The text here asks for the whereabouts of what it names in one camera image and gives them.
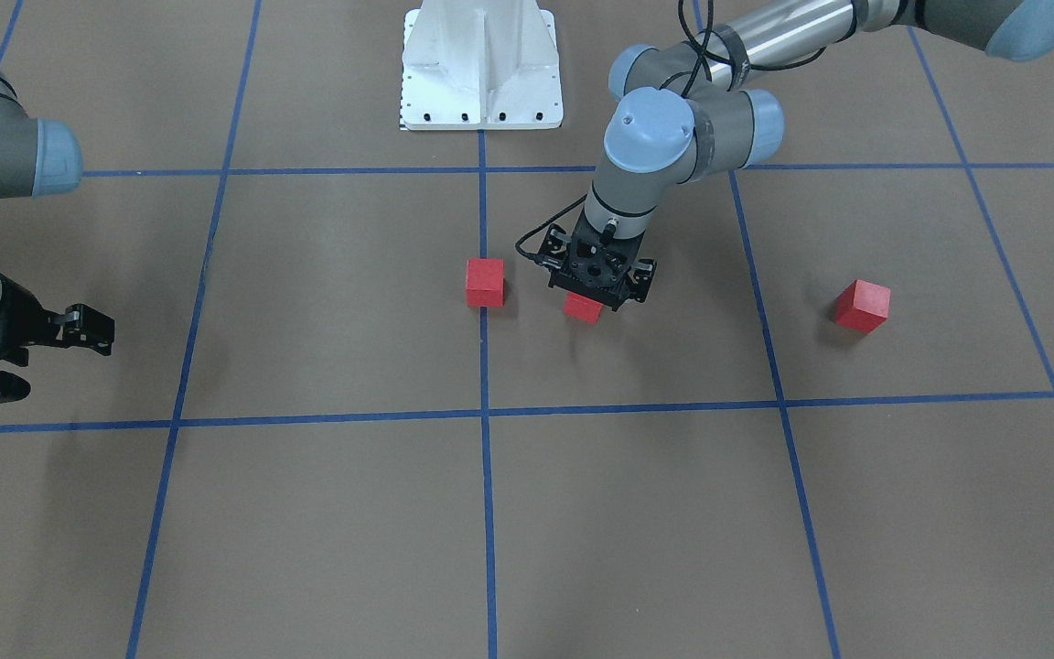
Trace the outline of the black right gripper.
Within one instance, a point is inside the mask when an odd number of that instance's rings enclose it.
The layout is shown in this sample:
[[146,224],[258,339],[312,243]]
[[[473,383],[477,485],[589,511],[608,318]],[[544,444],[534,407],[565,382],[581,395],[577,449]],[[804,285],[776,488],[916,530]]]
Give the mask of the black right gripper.
[[70,306],[59,324],[28,289],[0,275],[0,362],[30,362],[30,347],[87,349],[113,354],[116,324],[108,314],[85,304]]

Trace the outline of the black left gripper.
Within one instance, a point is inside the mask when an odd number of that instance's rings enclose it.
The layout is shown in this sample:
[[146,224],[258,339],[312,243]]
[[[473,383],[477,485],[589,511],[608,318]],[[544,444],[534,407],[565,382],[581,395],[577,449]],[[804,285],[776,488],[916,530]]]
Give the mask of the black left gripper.
[[[610,249],[624,252],[629,259],[629,268],[624,278],[618,286],[612,288],[586,287],[570,279],[567,275],[562,275],[560,270],[567,254],[569,243],[574,238],[585,239],[585,241],[599,241]],[[620,306],[636,301],[644,303],[651,283],[656,275],[657,260],[652,258],[640,258],[639,249],[643,236],[623,239],[616,236],[614,225],[608,225],[606,230],[598,231],[590,224],[578,224],[573,233],[565,232],[559,225],[549,225],[545,230],[543,243],[536,252],[536,260],[540,266],[547,268],[551,272],[548,286],[559,287],[568,292],[574,292],[583,297],[598,301],[603,305],[618,311]]]

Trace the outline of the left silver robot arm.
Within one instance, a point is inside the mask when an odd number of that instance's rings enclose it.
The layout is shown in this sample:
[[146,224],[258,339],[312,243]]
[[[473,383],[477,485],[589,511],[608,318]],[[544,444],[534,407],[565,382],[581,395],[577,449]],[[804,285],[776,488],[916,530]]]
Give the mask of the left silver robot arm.
[[656,263],[639,251],[666,190],[764,162],[785,138],[781,104],[750,80],[893,26],[1033,61],[1054,49],[1054,1],[773,1],[728,24],[684,24],[669,49],[626,49],[609,72],[618,105],[602,157],[570,203],[574,228],[543,222],[539,249],[522,257],[548,272],[550,287],[608,308],[647,299]]

